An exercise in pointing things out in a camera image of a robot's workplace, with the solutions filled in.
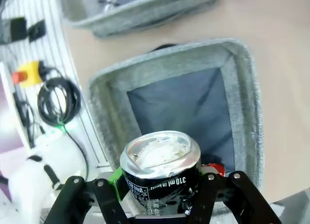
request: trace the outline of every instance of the felt storage bin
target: felt storage bin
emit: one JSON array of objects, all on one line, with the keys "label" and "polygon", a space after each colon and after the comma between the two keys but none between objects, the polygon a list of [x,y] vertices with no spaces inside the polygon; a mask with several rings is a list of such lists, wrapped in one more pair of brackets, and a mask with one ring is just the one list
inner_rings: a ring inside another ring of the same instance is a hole
[{"label": "felt storage bin", "polygon": [[[96,132],[113,169],[128,142],[176,130],[195,139],[202,163],[244,171],[260,189],[263,123],[247,47],[214,39],[156,50],[97,73],[88,88]],[[214,215],[229,214],[216,203]]]},{"label": "felt storage bin", "polygon": [[[63,19],[86,28],[98,37],[143,30],[164,24],[184,14],[205,10],[216,0],[58,0]],[[105,10],[107,5],[114,7]]]}]

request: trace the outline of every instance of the gray felt bin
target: gray felt bin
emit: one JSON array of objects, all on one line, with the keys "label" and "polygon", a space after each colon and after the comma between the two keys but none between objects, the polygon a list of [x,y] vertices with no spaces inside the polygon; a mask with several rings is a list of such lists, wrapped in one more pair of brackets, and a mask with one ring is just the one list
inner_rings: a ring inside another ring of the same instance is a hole
[{"label": "gray felt bin", "polygon": [[98,0],[58,0],[63,19],[99,37],[143,30],[183,14],[207,9],[216,0],[134,0],[104,12]]},{"label": "gray felt bin", "polygon": [[[178,130],[201,148],[202,162],[244,171],[260,189],[263,123],[256,70],[247,47],[214,39],[149,52],[97,73],[89,104],[113,169],[142,134]],[[230,211],[216,203],[214,215]]]}]

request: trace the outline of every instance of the black cable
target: black cable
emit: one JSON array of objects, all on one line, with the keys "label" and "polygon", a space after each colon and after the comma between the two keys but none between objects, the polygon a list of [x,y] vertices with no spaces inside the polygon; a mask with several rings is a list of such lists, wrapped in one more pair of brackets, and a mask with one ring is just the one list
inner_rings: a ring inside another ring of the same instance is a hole
[{"label": "black cable", "polygon": [[[65,100],[65,107],[59,99],[59,92],[62,94]],[[55,105],[55,101],[52,100],[52,94],[58,102],[58,107]],[[50,126],[59,127],[62,126],[66,134],[76,144],[81,151],[85,163],[86,163],[86,178],[89,174],[89,165],[84,151],[78,142],[71,136],[65,127],[65,124],[70,122],[79,112],[81,108],[81,97],[78,88],[68,79],[64,77],[55,77],[47,80],[41,87],[38,94],[38,110],[42,120]]]},{"label": "black cable", "polygon": [[20,116],[20,120],[27,131],[29,145],[31,148],[34,148],[35,126],[39,127],[41,134],[45,134],[45,130],[43,129],[42,125],[35,121],[33,108],[31,107],[29,102],[20,101],[16,94],[14,94],[14,99]]}]

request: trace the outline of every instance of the red button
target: red button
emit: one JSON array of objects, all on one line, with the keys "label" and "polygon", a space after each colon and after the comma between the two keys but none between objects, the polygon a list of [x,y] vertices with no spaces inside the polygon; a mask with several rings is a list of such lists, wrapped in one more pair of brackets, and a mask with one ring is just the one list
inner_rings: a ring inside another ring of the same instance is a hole
[{"label": "red button", "polygon": [[12,74],[12,81],[14,84],[18,84],[22,81],[25,81],[27,79],[27,73],[26,72],[14,72]]}]

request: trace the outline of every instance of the wooden table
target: wooden table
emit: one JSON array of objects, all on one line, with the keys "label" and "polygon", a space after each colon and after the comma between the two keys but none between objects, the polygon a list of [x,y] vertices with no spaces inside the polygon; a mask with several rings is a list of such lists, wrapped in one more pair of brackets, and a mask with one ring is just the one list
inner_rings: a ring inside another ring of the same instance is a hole
[{"label": "wooden table", "polygon": [[310,0],[220,0],[208,12],[111,39],[64,30],[84,92],[95,72],[159,45],[241,39],[262,92],[263,195],[274,202],[310,187]]}]

